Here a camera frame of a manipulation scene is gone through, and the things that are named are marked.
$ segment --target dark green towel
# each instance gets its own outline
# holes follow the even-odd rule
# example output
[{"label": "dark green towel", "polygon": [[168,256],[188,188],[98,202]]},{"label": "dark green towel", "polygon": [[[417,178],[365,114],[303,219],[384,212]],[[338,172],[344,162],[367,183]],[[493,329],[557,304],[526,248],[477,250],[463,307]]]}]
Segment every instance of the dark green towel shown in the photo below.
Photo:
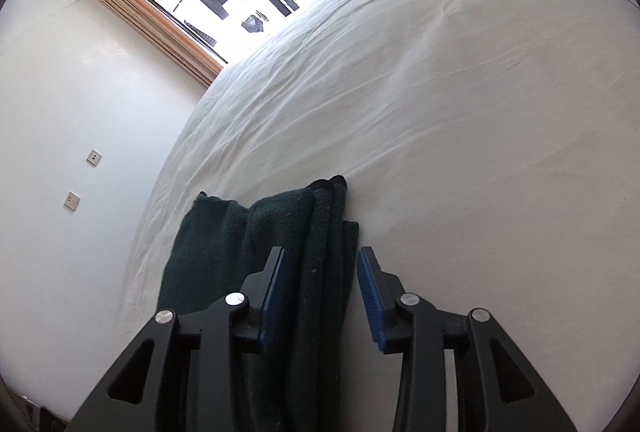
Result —
[{"label": "dark green towel", "polygon": [[357,223],[342,219],[345,199],[340,176],[251,208],[201,193],[182,221],[158,299],[158,308],[179,315],[238,291],[273,246],[285,250],[276,338],[243,358],[249,430],[340,430],[340,331],[358,240]]}]

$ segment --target silver bolt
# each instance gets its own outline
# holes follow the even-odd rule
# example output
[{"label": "silver bolt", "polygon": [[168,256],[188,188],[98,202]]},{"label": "silver bolt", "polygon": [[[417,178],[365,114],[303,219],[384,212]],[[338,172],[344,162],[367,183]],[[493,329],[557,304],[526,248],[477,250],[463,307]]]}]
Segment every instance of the silver bolt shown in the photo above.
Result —
[{"label": "silver bolt", "polygon": [[418,297],[418,295],[415,295],[414,293],[405,293],[400,297],[400,301],[405,306],[417,306],[418,302],[420,302],[420,297]]},{"label": "silver bolt", "polygon": [[239,306],[244,302],[244,295],[242,293],[229,293],[225,297],[225,302],[230,306]]},{"label": "silver bolt", "polygon": [[473,310],[473,312],[471,313],[471,317],[476,322],[484,323],[491,320],[491,313],[489,313],[489,311],[487,311],[486,309],[482,309],[482,307],[479,307],[478,309]]},{"label": "silver bolt", "polygon": [[156,314],[156,322],[169,323],[174,319],[174,314],[169,309],[163,309]]}]

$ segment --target curtain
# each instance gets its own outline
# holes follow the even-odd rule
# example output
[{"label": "curtain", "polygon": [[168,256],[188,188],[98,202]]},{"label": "curtain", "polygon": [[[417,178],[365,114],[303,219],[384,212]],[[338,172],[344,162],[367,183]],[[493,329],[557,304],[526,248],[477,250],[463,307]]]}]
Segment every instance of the curtain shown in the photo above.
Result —
[{"label": "curtain", "polygon": [[191,38],[149,0],[99,0],[208,87],[224,63]]}]

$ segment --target white bed sheet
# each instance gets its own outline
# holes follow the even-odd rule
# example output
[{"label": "white bed sheet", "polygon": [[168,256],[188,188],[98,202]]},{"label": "white bed sheet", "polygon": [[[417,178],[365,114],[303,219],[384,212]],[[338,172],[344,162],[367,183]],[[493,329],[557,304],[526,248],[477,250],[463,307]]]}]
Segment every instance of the white bed sheet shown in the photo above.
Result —
[{"label": "white bed sheet", "polygon": [[[226,68],[165,164],[129,261],[122,345],[204,190],[250,205],[343,174],[384,269],[487,307],[581,432],[640,371],[640,15],[628,0],[317,0]],[[391,430],[397,356],[354,287],[347,431]]]}]

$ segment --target wall outlet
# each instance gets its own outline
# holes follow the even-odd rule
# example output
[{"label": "wall outlet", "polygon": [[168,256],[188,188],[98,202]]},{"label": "wall outlet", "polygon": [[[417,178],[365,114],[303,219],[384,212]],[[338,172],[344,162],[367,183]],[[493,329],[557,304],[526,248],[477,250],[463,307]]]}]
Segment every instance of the wall outlet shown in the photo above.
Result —
[{"label": "wall outlet", "polygon": [[80,197],[75,195],[75,193],[73,192],[69,192],[68,196],[66,197],[65,206],[67,208],[71,208],[73,211],[76,211],[79,203]]},{"label": "wall outlet", "polygon": [[89,161],[94,167],[98,166],[100,159],[102,159],[102,156],[95,150],[91,150],[89,157],[86,158],[86,160]]}]

